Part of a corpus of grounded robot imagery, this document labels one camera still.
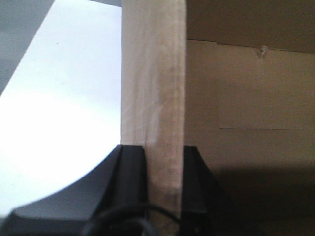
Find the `white surface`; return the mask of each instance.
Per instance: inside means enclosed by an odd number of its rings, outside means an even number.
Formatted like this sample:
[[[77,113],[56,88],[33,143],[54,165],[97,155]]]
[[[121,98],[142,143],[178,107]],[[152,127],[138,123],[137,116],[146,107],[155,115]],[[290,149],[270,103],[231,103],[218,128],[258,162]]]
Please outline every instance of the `white surface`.
[[[120,142],[121,8],[56,0],[0,97],[0,215],[76,181]]]

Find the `cardboard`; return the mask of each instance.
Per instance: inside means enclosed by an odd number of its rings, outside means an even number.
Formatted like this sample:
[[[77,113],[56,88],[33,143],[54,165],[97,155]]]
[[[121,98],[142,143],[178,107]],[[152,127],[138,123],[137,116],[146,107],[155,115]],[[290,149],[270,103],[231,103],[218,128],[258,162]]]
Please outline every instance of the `cardboard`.
[[[185,2],[125,0],[122,144],[143,145],[149,200],[180,215],[184,132]],[[176,225],[153,216],[163,235]]]
[[[185,144],[255,220],[315,211],[314,58],[187,41]]]
[[[187,39],[315,53],[313,0],[187,0]]]

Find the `black cable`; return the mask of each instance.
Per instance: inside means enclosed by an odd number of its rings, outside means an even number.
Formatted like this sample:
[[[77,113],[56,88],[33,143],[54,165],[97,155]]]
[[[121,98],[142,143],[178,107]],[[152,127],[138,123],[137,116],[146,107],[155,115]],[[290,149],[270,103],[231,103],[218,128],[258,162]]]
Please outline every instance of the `black cable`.
[[[137,219],[139,219],[139,216],[141,216],[144,213],[144,211],[148,209],[157,211],[169,217],[177,224],[180,223],[180,219],[178,219],[175,215],[168,212],[167,210],[161,208],[160,206],[156,206],[151,203],[139,203],[139,204],[128,205],[128,206],[117,206],[117,207],[113,207],[109,210],[105,210],[101,212],[94,219],[89,221],[84,226],[81,232],[81,236],[95,236],[95,235],[98,235],[99,232],[103,230],[106,230],[106,229],[110,230],[110,227],[112,227],[113,225],[119,224],[122,226],[122,223],[128,222],[128,220],[130,220],[131,218],[134,219],[135,217],[138,217]],[[134,222],[134,224],[137,224],[139,226],[140,222],[143,223],[143,221],[137,220],[137,223]]]
[[[138,235],[144,231],[147,236],[158,236],[155,228],[145,219],[141,217],[131,218],[124,221],[122,224],[118,225],[115,229],[112,229],[109,232],[104,233],[106,236],[121,236],[128,235],[128,232],[138,231]]]

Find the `brown cardboard wall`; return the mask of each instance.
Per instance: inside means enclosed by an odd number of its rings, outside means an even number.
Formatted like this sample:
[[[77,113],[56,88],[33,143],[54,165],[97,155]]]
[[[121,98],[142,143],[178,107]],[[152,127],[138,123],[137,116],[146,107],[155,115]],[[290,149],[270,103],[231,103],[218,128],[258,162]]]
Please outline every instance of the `brown cardboard wall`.
[[[315,216],[315,54],[187,41],[185,144],[256,220]]]
[[[124,0],[121,143],[143,145],[150,202],[179,215],[182,188],[185,1]],[[163,235],[174,235],[165,217]]]
[[[187,0],[187,39],[315,53],[313,0]]]

